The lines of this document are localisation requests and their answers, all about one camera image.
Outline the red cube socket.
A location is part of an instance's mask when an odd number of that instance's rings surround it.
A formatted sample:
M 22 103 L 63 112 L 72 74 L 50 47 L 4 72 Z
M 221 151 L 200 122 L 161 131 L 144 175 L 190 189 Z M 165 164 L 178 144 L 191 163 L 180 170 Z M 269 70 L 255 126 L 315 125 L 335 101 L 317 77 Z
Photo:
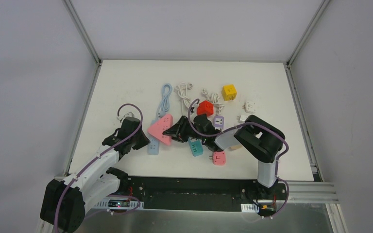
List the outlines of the red cube socket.
M 204 100 L 199 103 L 196 112 L 197 115 L 205 114 L 207 117 L 209 117 L 214 114 L 214 105 L 211 102 Z

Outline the purple power strip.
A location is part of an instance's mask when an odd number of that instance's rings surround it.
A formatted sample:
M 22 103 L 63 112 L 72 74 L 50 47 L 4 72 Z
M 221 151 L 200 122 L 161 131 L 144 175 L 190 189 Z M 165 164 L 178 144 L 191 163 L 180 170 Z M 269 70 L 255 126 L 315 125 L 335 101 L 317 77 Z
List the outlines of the purple power strip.
M 223 116 L 215 116 L 213 119 L 213 125 L 217 130 L 224 129 L 224 117 Z

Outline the pink triangular socket adapter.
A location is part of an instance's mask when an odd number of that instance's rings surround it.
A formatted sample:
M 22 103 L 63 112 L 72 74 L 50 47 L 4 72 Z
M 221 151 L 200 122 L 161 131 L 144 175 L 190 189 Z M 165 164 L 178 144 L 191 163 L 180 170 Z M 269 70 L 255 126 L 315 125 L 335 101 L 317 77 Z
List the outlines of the pink triangular socket adapter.
M 152 124 L 147 132 L 161 143 L 170 146 L 172 142 L 171 136 L 163 135 L 163 132 L 173 126 L 173 116 L 165 114 L 161 119 Z

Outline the light blue power strip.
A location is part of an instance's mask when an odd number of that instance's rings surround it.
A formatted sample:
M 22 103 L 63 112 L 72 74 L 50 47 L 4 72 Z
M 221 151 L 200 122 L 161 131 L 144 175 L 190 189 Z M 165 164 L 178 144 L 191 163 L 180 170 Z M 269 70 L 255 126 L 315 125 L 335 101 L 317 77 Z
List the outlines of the light blue power strip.
M 148 134 L 150 143 L 147 147 L 148 155 L 158 155 L 159 154 L 159 140 L 157 140 L 154 136 L 150 133 Z

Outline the pink small plug adapter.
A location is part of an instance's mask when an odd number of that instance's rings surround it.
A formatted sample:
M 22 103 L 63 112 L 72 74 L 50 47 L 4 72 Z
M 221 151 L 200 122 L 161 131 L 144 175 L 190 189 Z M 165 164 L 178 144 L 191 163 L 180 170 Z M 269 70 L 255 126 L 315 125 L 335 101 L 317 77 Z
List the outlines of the pink small plug adapter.
M 213 152 L 212 155 L 209 156 L 209 159 L 215 166 L 224 166 L 226 164 L 226 154 L 224 151 Z

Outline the white tiger cube socket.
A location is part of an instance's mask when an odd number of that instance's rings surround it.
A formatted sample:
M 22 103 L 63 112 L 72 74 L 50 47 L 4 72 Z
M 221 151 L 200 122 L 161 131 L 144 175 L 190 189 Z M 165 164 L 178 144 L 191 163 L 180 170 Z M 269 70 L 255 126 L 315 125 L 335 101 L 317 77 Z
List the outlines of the white tiger cube socket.
M 239 123 L 244 123 L 246 121 L 246 119 L 248 118 L 247 115 L 244 115 L 244 114 L 241 114 L 237 117 L 237 120 Z

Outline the beige dragon cube socket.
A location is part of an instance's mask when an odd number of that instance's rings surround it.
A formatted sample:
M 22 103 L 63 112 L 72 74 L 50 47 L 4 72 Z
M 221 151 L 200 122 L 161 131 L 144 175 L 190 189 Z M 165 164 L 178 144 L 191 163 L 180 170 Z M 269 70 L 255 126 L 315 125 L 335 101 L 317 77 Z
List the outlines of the beige dragon cube socket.
M 242 145 L 234 145 L 234 146 L 230 147 L 230 150 L 237 150 L 237 149 L 240 149 L 240 148 L 242 148 Z

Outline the yellow cube socket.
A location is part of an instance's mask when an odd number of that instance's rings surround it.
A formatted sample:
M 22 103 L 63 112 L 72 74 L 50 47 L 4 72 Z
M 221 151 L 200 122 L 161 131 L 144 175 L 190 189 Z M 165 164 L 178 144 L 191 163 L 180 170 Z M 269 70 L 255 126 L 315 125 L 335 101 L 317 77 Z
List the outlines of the yellow cube socket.
M 222 87 L 221 95 L 224 101 L 233 101 L 237 96 L 237 90 L 233 84 Z

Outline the white plug adapter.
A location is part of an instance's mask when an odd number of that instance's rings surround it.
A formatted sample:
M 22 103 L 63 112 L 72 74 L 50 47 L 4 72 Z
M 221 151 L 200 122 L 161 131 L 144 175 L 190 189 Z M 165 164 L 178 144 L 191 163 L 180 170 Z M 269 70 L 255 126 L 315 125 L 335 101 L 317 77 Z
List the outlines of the white plug adapter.
M 254 114 L 256 112 L 255 102 L 252 100 L 245 101 L 242 108 L 244 109 L 246 113 L 249 113 L 249 114 Z

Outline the teal power strip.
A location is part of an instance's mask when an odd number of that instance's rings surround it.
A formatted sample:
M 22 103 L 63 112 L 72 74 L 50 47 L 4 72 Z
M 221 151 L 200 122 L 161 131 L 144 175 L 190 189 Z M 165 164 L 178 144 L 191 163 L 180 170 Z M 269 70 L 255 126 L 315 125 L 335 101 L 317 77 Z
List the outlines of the teal power strip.
M 201 140 L 196 138 L 189 138 L 188 144 L 194 157 L 203 155 L 203 146 Z

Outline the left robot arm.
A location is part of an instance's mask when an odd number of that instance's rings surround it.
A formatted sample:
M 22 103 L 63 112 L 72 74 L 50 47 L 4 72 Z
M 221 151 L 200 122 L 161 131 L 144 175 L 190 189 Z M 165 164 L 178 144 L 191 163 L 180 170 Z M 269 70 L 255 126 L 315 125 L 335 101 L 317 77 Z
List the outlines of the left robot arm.
M 110 194 L 127 196 L 129 175 L 113 166 L 131 150 L 150 143 L 133 116 L 106 137 L 93 157 L 79 171 L 64 179 L 50 181 L 45 190 L 40 219 L 65 233 L 75 232 L 86 213 Z

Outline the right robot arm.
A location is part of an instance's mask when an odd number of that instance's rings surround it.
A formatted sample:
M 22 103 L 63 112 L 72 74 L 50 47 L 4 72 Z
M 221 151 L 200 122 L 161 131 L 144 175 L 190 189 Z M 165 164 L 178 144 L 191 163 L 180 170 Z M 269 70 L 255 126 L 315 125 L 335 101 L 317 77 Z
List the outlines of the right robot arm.
M 263 199 L 275 194 L 277 161 L 289 150 L 285 135 L 255 115 L 250 115 L 243 123 L 225 130 L 216 127 L 205 114 L 195 116 L 194 119 L 182 116 L 173 126 L 164 130 L 163 135 L 178 142 L 186 142 L 190 138 L 199 139 L 212 152 L 221 152 L 234 145 L 243 146 L 258 160 L 256 192 Z

